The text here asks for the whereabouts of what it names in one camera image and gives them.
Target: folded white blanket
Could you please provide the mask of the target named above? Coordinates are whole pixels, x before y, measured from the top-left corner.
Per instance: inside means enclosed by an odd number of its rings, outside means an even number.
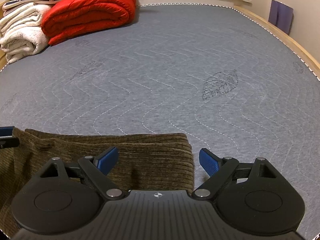
[[[41,52],[49,42],[41,27],[23,27],[13,33],[4,36],[1,49],[6,53],[7,62],[13,63],[17,60]]]
[[[14,10],[16,10],[16,9],[18,9],[21,6],[24,6],[24,5],[26,5],[26,4],[20,4],[20,5],[17,5],[15,7],[11,8],[11,9],[9,9],[9,10],[4,11],[3,12],[3,17],[7,16],[9,13],[12,13]]]
[[[41,25],[43,15],[51,9],[49,4],[25,4],[0,20],[0,43],[2,38],[26,26]]]

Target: brown fabric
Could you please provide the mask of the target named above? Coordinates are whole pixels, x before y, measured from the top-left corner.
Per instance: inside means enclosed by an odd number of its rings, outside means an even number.
[[[10,210],[12,198],[55,156],[71,162],[115,146],[119,160],[108,177],[121,189],[193,190],[193,155],[183,133],[73,136],[14,128],[13,136],[20,146],[0,150],[0,228],[9,237],[18,231]]]

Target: red comforter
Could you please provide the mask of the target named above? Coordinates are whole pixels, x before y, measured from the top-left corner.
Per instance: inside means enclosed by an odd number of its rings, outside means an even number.
[[[132,22],[136,0],[62,0],[48,11],[41,28],[56,45],[93,31],[119,27]]]

